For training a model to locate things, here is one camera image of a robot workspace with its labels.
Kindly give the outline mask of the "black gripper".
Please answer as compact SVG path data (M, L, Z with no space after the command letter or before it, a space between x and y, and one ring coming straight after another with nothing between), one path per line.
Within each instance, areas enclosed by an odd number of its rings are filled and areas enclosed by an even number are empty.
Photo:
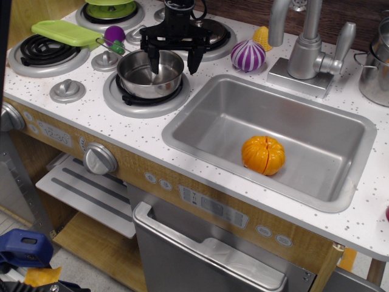
M191 23L194 1L165 1L164 7L164 20L160 24L140 30L140 48L147 52L154 74L159 73L159 50L188 51L188 70L193 75L204 52L210 49L212 32Z

